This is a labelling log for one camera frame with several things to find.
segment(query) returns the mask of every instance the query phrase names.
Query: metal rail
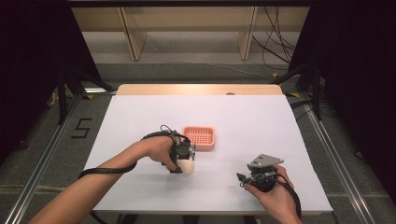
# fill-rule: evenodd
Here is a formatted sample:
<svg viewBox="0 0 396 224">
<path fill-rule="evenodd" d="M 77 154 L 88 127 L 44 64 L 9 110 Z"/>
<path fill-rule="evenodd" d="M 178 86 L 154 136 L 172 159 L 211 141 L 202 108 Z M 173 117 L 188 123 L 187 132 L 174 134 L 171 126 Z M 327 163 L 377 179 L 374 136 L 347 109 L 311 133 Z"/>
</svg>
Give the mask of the metal rail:
<svg viewBox="0 0 396 224">
<path fill-rule="evenodd" d="M 301 93 L 301 96 L 303 100 L 309 99 L 306 93 Z M 345 167 L 340 155 L 332 143 L 332 139 L 327 134 L 323 123 L 320 120 L 317 120 L 309 105 L 305 105 L 305 110 L 308 113 L 315 131 L 317 132 L 318 137 L 320 138 L 320 141 L 323 144 L 330 161 L 332 162 L 332 166 L 334 167 L 334 170 L 337 173 L 338 178 L 340 179 L 341 184 L 346 191 L 346 195 L 352 203 L 359 220 L 361 223 L 374 224 L 375 219 L 371 214 L 369 207 L 367 206 L 367 202 L 361 196 L 359 189 L 353 182 L 349 172 L 347 171 L 347 168 Z"/>
<path fill-rule="evenodd" d="M 65 117 L 64 122 L 59 124 L 52 135 L 51 139 L 49 140 L 49 144 L 47 145 L 46 149 L 44 150 L 43 155 L 40 158 L 40 161 L 38 162 L 37 166 L 35 167 L 32 175 L 30 176 L 30 179 L 26 183 L 26 185 L 23 188 L 23 191 L 18 198 L 18 200 L 15 202 L 14 206 L 12 207 L 7 221 L 7 224 L 16 224 L 20 223 L 21 219 L 27 209 L 27 206 L 29 205 L 30 201 L 32 201 L 33 196 L 35 195 L 35 189 L 38 185 L 38 183 L 41 180 L 41 177 L 47 170 L 47 167 L 50 164 L 50 161 L 52 159 L 52 156 L 54 152 L 56 151 L 56 147 L 58 146 L 62 135 L 64 133 L 65 127 L 67 127 L 67 124 L 70 120 L 70 117 L 72 116 L 75 108 L 77 107 L 79 101 L 81 99 L 81 96 L 76 96 L 73 97 L 73 100 L 68 108 L 68 115 Z"/>
</svg>

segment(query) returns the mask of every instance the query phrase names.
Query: forearm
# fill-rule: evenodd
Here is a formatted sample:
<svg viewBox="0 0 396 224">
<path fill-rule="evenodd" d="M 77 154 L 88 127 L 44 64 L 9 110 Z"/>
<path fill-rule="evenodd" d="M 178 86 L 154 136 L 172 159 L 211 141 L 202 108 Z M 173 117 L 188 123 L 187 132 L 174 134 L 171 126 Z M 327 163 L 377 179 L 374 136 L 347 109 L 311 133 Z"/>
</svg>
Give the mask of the forearm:
<svg viewBox="0 0 396 224">
<path fill-rule="evenodd" d="M 155 147 L 170 148 L 168 137 L 152 138 L 132 144 L 100 168 L 124 168 L 149 156 Z M 121 175 L 85 175 L 60 193 L 32 219 L 32 223 L 79 223 L 100 202 Z"/>
</svg>

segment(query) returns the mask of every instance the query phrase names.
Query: human hand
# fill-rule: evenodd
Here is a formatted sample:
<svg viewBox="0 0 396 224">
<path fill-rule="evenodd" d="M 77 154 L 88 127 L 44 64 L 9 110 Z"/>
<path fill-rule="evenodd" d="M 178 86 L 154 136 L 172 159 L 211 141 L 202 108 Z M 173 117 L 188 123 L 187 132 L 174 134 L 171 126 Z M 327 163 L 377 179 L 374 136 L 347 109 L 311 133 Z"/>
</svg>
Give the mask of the human hand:
<svg viewBox="0 0 396 224">
<path fill-rule="evenodd" d="M 174 139 L 168 136 L 156 136 L 143 139 L 140 144 L 147 145 L 145 156 L 151 158 L 153 161 L 159 161 L 165 164 L 168 170 L 176 170 L 176 165 L 170 158 L 170 149 L 174 144 Z"/>
<path fill-rule="evenodd" d="M 274 167 L 280 175 L 286 178 L 285 180 L 282 176 L 279 176 L 277 180 L 284 183 L 289 182 L 290 186 L 294 189 L 286 169 L 280 165 L 274 165 Z M 296 205 L 293 198 L 283 186 L 275 184 L 274 188 L 266 193 L 261 192 L 251 185 L 246 185 L 245 189 L 253 194 L 265 210 L 280 223 L 302 223 L 297 216 Z"/>
</svg>

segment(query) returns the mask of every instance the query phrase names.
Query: cable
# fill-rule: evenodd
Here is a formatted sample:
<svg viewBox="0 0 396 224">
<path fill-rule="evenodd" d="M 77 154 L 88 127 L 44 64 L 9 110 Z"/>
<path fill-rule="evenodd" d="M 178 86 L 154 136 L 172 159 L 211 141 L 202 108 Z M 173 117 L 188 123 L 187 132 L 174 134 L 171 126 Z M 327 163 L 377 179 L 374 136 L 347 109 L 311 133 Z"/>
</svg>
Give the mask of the cable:
<svg viewBox="0 0 396 224">
<path fill-rule="evenodd" d="M 288 49 L 294 49 L 295 47 L 294 47 L 291 43 L 289 43 L 289 42 L 282 36 L 282 34 L 280 33 L 280 25 L 279 25 L 279 18 L 278 18 L 278 15 L 279 15 L 279 7 L 276 7 L 276 19 L 275 19 L 275 21 L 273 21 L 273 20 L 271 19 L 271 17 L 270 17 L 270 15 L 269 15 L 268 10 L 267 10 L 266 7 L 264 7 L 264 10 L 265 10 L 265 13 L 266 13 L 266 15 L 267 15 L 267 17 L 268 17 L 268 20 L 269 20 L 270 23 L 271 23 L 272 30 L 271 30 L 271 33 L 270 33 L 270 34 L 268 34 L 268 32 L 265 32 L 265 33 L 268 35 L 268 38 L 267 38 L 267 41 L 265 42 L 265 44 L 264 44 L 264 45 L 261 45 L 261 46 L 263 47 L 263 51 L 262 51 L 262 60 L 263 60 L 264 64 L 265 64 L 266 66 L 268 66 L 268 64 L 265 62 L 265 60 L 264 60 L 264 58 L 263 58 L 263 54 L 264 54 L 264 50 L 265 50 L 265 49 L 268 50 L 268 48 L 266 47 L 266 45 L 268 44 L 269 40 L 271 39 L 271 40 L 274 41 L 276 44 L 278 44 L 279 46 L 282 47 L 283 52 L 285 53 L 286 58 L 287 58 L 286 60 L 285 60 L 285 59 L 282 59 L 282 60 L 283 60 L 284 62 L 286 62 L 286 63 L 290 63 L 291 54 L 289 53 Z M 273 33 L 276 33 L 277 37 L 279 38 L 280 43 L 276 42 L 276 41 L 272 38 L 272 34 L 273 34 Z"/>
<path fill-rule="evenodd" d="M 301 202 L 300 202 L 300 198 L 298 197 L 296 191 L 291 187 L 289 181 L 286 179 L 285 176 L 277 174 L 278 176 L 281 176 L 285 182 L 282 182 L 280 180 L 277 179 L 273 179 L 270 178 L 268 176 L 266 176 L 265 174 L 256 174 L 256 175 L 252 175 L 251 177 L 245 178 L 241 181 L 241 183 L 239 184 L 239 186 L 241 186 L 242 188 L 248 184 L 250 184 L 251 182 L 255 181 L 257 177 L 262 176 L 264 179 L 266 180 L 270 180 L 270 181 L 274 181 L 277 184 L 279 184 L 280 186 L 284 187 L 291 195 L 292 199 L 294 200 L 294 203 L 296 205 L 296 213 L 298 218 L 301 220 Z"/>
<path fill-rule="evenodd" d="M 304 101 L 292 103 L 292 104 L 290 104 L 290 107 L 291 107 L 291 109 L 294 109 L 295 107 L 297 107 L 299 105 L 305 105 L 306 103 L 312 103 L 312 100 L 304 100 Z"/>
<path fill-rule="evenodd" d="M 294 203 L 295 203 L 295 205 L 296 205 L 297 216 L 298 216 L 298 218 L 301 220 L 301 213 L 302 213 L 302 212 L 301 212 L 300 198 L 298 197 L 296 191 L 291 187 L 290 183 L 289 183 L 288 180 L 285 178 L 285 176 L 280 175 L 280 174 L 277 174 L 277 175 L 278 175 L 278 176 L 281 176 L 281 177 L 286 181 L 286 183 L 285 183 L 285 182 L 282 182 L 282 181 L 280 181 L 280 180 L 277 180 L 277 179 L 273 179 L 273 178 L 268 178 L 268 177 L 267 177 L 266 179 L 271 180 L 271 181 L 275 181 L 277 184 L 283 186 L 283 187 L 290 193 L 290 195 L 291 195 L 291 197 L 293 198 Z"/>
<path fill-rule="evenodd" d="M 256 37 L 254 37 L 254 35 L 252 36 L 252 38 L 265 50 L 270 51 L 270 53 L 274 54 L 278 59 L 282 60 L 285 63 L 289 63 L 286 59 L 282 58 L 280 55 L 278 55 L 277 53 L 271 51 L 270 49 L 268 49 L 267 47 L 265 47 L 262 43 L 260 43 Z"/>
<path fill-rule="evenodd" d="M 148 40 L 147 43 L 155 50 L 157 51 L 157 53 L 162 54 L 162 52 L 160 52 L 157 48 L 155 48 Z M 182 62 L 182 61 L 169 61 L 167 59 L 163 59 L 164 61 L 168 62 L 168 63 L 189 63 L 189 62 Z M 269 80 L 274 80 L 274 78 L 270 78 L 270 77 L 266 77 L 265 75 L 262 75 L 260 73 L 255 73 L 255 72 L 248 72 L 248 71 L 243 71 L 243 70 L 239 70 L 236 68 L 233 68 L 231 66 L 224 66 L 224 65 L 218 65 L 218 64 L 213 64 L 213 63 L 203 63 L 209 66 L 213 66 L 213 67 L 219 67 L 219 68 L 227 68 L 227 69 L 231 69 L 234 70 L 236 72 L 240 72 L 240 73 L 244 73 L 244 74 L 249 74 L 249 75 L 255 75 L 255 76 L 259 76 L 259 77 L 263 77 L 265 79 L 269 79 Z"/>
<path fill-rule="evenodd" d="M 296 119 L 296 121 L 299 120 L 302 116 L 304 116 L 305 114 L 307 114 L 308 112 L 310 112 L 310 111 L 312 111 L 312 110 L 313 110 L 313 109 L 309 109 L 309 110 L 305 111 L 302 115 L 300 115 L 300 117 L 298 117 L 298 118 Z"/>
<path fill-rule="evenodd" d="M 137 165 L 137 161 L 128 167 L 119 168 L 119 169 L 116 169 L 116 168 L 91 168 L 91 169 L 81 172 L 81 174 L 79 174 L 79 176 L 78 176 L 78 179 L 81 179 L 85 175 L 93 175 L 93 174 L 125 174 L 125 173 L 132 171 L 136 167 L 136 165 Z M 103 221 L 101 218 L 99 218 L 99 216 L 97 216 L 94 211 L 91 211 L 90 215 L 97 222 L 99 222 L 101 224 L 106 224 L 106 222 Z"/>
</svg>

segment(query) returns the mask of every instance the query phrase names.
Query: black cable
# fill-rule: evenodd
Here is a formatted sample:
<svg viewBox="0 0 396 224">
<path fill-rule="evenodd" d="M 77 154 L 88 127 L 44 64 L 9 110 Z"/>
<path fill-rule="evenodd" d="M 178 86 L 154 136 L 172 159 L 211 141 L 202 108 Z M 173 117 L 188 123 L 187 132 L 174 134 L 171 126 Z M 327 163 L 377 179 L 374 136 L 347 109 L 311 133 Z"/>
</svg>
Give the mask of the black cable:
<svg viewBox="0 0 396 224">
<path fill-rule="evenodd" d="M 271 181 L 275 181 L 277 184 L 279 184 L 279 185 L 281 185 L 282 187 L 284 187 L 284 188 L 290 193 L 290 195 L 291 195 L 291 197 L 293 198 L 294 203 L 295 203 L 295 205 L 296 205 L 296 213 L 297 213 L 297 216 L 298 216 L 298 218 L 301 220 L 301 216 L 302 216 L 301 213 L 302 213 L 302 211 L 301 211 L 301 202 L 300 202 L 300 198 L 298 197 L 296 191 L 291 187 L 290 183 L 289 183 L 288 180 L 285 178 L 285 176 L 280 175 L 280 174 L 277 174 L 277 175 L 278 175 L 278 176 L 281 176 L 281 177 L 286 181 L 286 183 L 285 183 L 285 182 L 282 182 L 282 181 L 280 181 L 280 180 L 277 180 L 277 179 L 269 178 L 269 177 L 267 177 L 267 176 L 265 177 L 265 179 L 271 180 Z"/>
<path fill-rule="evenodd" d="M 276 19 L 275 19 L 275 21 L 273 21 L 273 20 L 271 19 L 271 17 L 270 17 L 270 15 L 269 15 L 268 10 L 267 10 L 266 7 L 264 7 L 264 10 L 265 10 L 265 13 L 266 13 L 266 15 L 267 15 L 267 17 L 268 17 L 268 20 L 270 21 L 271 26 L 272 26 L 271 34 L 268 35 L 268 33 L 266 32 L 266 34 L 267 34 L 268 37 L 269 37 L 269 38 L 267 39 L 267 43 L 268 43 L 268 40 L 271 39 L 271 40 L 273 40 L 276 44 L 278 44 L 279 46 L 281 46 L 282 49 L 283 49 L 283 51 L 284 51 L 284 53 L 285 53 L 285 55 L 286 55 L 286 57 L 287 57 L 287 59 L 288 59 L 288 63 L 289 63 L 289 62 L 290 62 L 290 59 L 291 59 L 291 55 L 290 55 L 288 49 L 291 49 L 291 48 L 290 48 L 289 46 L 287 46 L 287 45 L 285 44 L 285 42 L 286 42 L 288 45 L 292 46 L 293 48 L 295 48 L 295 47 L 294 47 L 291 43 L 289 43 L 289 42 L 282 36 L 282 34 L 280 33 L 280 24 L 279 24 L 279 17 L 278 17 L 278 16 L 279 16 L 279 7 L 276 7 Z M 277 42 L 272 38 L 272 33 L 273 33 L 273 32 L 276 33 L 277 37 L 279 38 L 280 43 L 277 43 Z"/>
<path fill-rule="evenodd" d="M 303 101 L 295 102 L 295 103 L 290 104 L 290 107 L 291 107 L 291 109 L 294 109 L 297 106 L 305 105 L 307 103 L 312 103 L 312 100 L 303 100 Z"/>
<path fill-rule="evenodd" d="M 332 207 L 332 202 L 329 200 L 329 198 L 327 199 L 329 201 L 330 206 Z M 338 221 L 338 217 L 337 215 L 334 213 L 334 211 L 332 211 L 332 218 L 334 219 L 335 224 L 339 224 L 340 222 Z"/>
<path fill-rule="evenodd" d="M 298 118 L 296 119 L 296 121 L 299 120 L 302 116 L 304 116 L 305 114 L 307 114 L 308 112 L 310 112 L 310 111 L 312 111 L 312 110 L 313 110 L 313 109 L 309 109 L 309 110 L 305 111 L 302 115 L 300 115 L 300 117 L 298 117 Z"/>
<path fill-rule="evenodd" d="M 78 179 L 81 179 L 85 175 L 94 175 L 94 174 L 125 174 L 132 171 L 136 167 L 136 165 L 137 165 L 137 161 L 134 164 L 125 168 L 91 168 L 81 172 L 81 174 L 79 174 L 78 176 Z M 99 216 L 97 216 L 95 212 L 91 211 L 90 215 L 98 223 L 106 224 L 106 222 L 103 221 L 101 218 L 99 218 Z"/>
<path fill-rule="evenodd" d="M 268 49 L 267 47 L 265 47 L 262 43 L 260 43 L 256 37 L 254 37 L 254 35 L 252 36 L 253 39 L 265 50 L 270 51 L 270 53 L 274 54 L 278 59 L 282 60 L 285 63 L 289 63 L 286 59 L 282 58 L 279 54 L 275 53 L 274 51 L 271 51 L 270 49 Z"/>
</svg>

